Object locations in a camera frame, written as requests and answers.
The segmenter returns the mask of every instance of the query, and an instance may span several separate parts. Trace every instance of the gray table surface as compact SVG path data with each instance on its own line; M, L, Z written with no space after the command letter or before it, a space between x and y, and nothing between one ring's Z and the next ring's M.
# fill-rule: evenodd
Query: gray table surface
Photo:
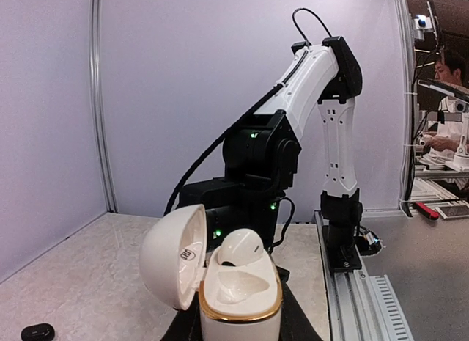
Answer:
M145 290L137 261L157 221L106 214L1 284L0 340L19 340L37 323L52 324L57 341L159 340L176 312ZM291 271L292 292L329 340L316 225L292 224L273 258Z
M469 340L469 219L364 219L384 240L364 258L370 275L387 274L416 341Z

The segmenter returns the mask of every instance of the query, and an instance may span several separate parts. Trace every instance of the gold rim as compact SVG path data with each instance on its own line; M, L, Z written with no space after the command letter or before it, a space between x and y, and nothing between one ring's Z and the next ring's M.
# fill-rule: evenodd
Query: gold rim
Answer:
M199 303L200 303L200 307L202 311L210 319L223 321L227 323L254 323L254 322L259 322L259 321L266 320L266 319L273 317L280 310L281 300L283 298L280 278L278 277L278 273L277 273L275 266L274 266L274 269L276 272L276 281L277 281L277 298L273 306L269 308L268 310L266 310L265 312L255 314L255 315L236 316L236 315L226 315L226 314L220 313L212 309L208 305L207 300L205 299L203 280L200 281L200 286L199 286Z

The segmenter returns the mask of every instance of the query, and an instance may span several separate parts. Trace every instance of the red tool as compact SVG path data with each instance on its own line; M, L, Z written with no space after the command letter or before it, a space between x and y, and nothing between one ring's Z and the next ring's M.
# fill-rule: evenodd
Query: red tool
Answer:
M416 209L420 214L425 216L430 220L438 220L440 218L440 214L433 209L428 208L422 202L415 202L412 204L413 208Z

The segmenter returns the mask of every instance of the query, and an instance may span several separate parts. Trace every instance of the white plastic object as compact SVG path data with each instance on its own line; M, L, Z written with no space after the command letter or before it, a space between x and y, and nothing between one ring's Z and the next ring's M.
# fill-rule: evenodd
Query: white plastic object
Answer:
M418 144L419 145L427 145L430 141L432 141L433 137L430 136L429 134L422 134L419 138L418 138Z
M218 264L248 265L262 258L264 245L257 232L239 229L229 233L218 251Z
M298 50L287 71L280 78L283 81L298 63L307 47ZM330 81L337 76L339 65L332 48L323 45L311 45L300 68L287 82L287 86L269 99L256 112L256 115L273 115L278 110L285 110L289 124L299 142L303 138L308 118L317 105L322 92Z
M425 40L424 33L433 32L432 18L425 15L418 15L413 19L413 33L415 40Z
M469 133L469 113L462 113L462 132L459 146L454 154L453 161L446 163L447 167L458 172L469 172L469 152L468 152L468 136Z
M225 238L225 248L228 259L240 265L219 264L218 247L204 268L206 225L203 205L176 209L155 224L139 255L145 286L182 310L198 290L204 341L277 341L282 289L262 240L250 230L234 231Z
M318 105L325 140L326 166L324 190L329 196L352 196L357 189L353 160L353 112L355 98L340 104L338 100L324 100Z
M203 205L172 211L145 236L139 255L141 278L163 303L186 310L204 273L207 226Z

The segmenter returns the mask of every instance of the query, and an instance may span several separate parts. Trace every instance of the booth wall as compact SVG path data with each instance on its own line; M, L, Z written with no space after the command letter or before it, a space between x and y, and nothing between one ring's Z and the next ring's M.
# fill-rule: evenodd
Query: booth wall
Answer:
M275 84L301 40L291 19L297 7L343 35L361 64L354 124L361 199L368 209L397 208L405 81L394 0L103 0L103 105L121 213L161 216L184 171ZM298 21L313 43L325 38L312 16L301 12ZM319 208L325 179L318 110L308 124L289 191L296 220ZM222 174L217 150L191 181Z
M0 281L106 211L89 0L0 0Z

